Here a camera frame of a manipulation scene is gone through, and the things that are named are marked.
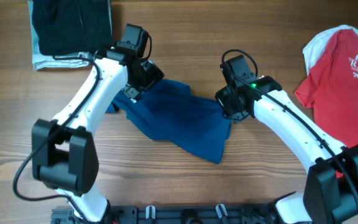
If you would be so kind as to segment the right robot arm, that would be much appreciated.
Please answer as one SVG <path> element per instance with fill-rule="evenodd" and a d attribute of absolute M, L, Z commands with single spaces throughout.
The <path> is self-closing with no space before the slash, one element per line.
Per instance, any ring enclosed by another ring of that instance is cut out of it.
<path fill-rule="evenodd" d="M 304 115 L 272 77 L 257 76 L 238 55 L 220 65 L 227 85 L 216 93 L 223 116 L 255 118 L 296 155 L 307 178 L 303 192 L 268 206 L 267 223 L 343 223 L 358 216 L 358 144 L 348 147 Z"/>

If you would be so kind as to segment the blue t-shirt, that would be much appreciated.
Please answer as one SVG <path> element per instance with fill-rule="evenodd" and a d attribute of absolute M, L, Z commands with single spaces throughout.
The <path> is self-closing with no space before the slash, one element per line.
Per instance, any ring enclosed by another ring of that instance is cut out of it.
<path fill-rule="evenodd" d="M 119 110 L 125 111 L 126 118 L 154 141 L 170 141 L 215 164 L 223 158 L 231 121 L 223 118 L 217 101 L 193 95 L 189 85 L 163 79 L 143 92 L 136 103 L 120 91 L 106 112 Z"/>

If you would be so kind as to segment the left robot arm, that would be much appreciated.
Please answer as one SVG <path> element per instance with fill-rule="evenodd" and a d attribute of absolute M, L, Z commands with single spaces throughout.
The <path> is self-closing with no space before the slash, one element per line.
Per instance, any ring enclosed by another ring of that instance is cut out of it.
<path fill-rule="evenodd" d="M 127 24 L 122 39 L 105 45 L 91 60 L 92 70 L 70 103 L 52 120 L 32 128 L 32 173 L 65 197 L 80 223 L 111 223 L 111 206 L 96 184 L 99 161 L 94 134 L 114 97 L 135 103 L 164 74 L 144 57 L 149 33 Z"/>

